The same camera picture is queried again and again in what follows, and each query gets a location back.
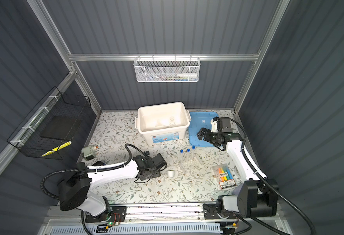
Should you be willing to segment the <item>blue capped test tube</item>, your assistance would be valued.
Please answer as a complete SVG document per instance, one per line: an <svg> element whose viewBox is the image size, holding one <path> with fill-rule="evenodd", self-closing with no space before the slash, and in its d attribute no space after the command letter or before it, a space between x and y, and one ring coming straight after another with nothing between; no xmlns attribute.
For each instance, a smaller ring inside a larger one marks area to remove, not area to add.
<svg viewBox="0 0 344 235"><path fill-rule="evenodd" d="M187 166L191 166L192 164L192 151L190 148L186 150L186 163Z"/></svg>
<svg viewBox="0 0 344 235"><path fill-rule="evenodd" d="M180 150L180 167L181 170L183 171L184 174L186 174L186 167L185 167L185 155L184 155L184 150Z"/></svg>
<svg viewBox="0 0 344 235"><path fill-rule="evenodd" d="M195 159L196 159L195 146L192 146L192 148L191 148L191 161L194 163Z"/></svg>

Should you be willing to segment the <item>small white ceramic crucible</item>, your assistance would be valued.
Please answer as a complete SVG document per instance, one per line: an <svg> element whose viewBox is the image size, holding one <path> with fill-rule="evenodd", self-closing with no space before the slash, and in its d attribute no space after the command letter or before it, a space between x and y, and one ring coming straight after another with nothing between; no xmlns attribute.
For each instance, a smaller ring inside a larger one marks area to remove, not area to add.
<svg viewBox="0 0 344 235"><path fill-rule="evenodd" d="M175 171L174 170L168 170L167 176L168 176L168 178L174 178L175 177Z"/></svg>

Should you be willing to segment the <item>white plastic storage bin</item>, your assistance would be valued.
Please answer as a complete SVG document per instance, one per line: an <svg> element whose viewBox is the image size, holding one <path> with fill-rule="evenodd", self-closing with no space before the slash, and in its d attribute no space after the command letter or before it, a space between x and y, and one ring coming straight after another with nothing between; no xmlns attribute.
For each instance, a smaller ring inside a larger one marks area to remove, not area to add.
<svg viewBox="0 0 344 235"><path fill-rule="evenodd" d="M148 145L185 138L190 112L181 102L141 107L134 119L135 128Z"/></svg>

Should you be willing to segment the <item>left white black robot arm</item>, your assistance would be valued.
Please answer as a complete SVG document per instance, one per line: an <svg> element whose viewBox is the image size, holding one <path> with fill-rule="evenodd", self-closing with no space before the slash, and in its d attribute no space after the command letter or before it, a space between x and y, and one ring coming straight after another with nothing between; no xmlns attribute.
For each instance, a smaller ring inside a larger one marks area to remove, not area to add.
<svg viewBox="0 0 344 235"><path fill-rule="evenodd" d="M110 213L106 197L94 192L97 187L123 179L136 179L138 182L160 177L167 163L161 154L154 157L138 155L128 164L89 166L79 164L79 169L92 169L93 172L65 173L57 184L60 209L79 209L98 217Z"/></svg>

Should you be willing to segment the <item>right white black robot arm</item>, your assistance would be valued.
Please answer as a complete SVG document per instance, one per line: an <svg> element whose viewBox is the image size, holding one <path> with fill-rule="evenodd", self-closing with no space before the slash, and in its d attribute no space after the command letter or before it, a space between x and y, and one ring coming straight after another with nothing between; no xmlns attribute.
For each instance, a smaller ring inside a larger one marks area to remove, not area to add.
<svg viewBox="0 0 344 235"><path fill-rule="evenodd" d="M256 166L254 160L247 157L245 133L234 132L231 123L243 130L243 127L230 117L214 117L211 129L201 128L197 137L225 151L235 162L242 184L232 195L221 196L216 202L219 217L228 218L232 214L243 218L275 216L278 195L273 192L262 179L265 179L276 190L278 184Z"/></svg>

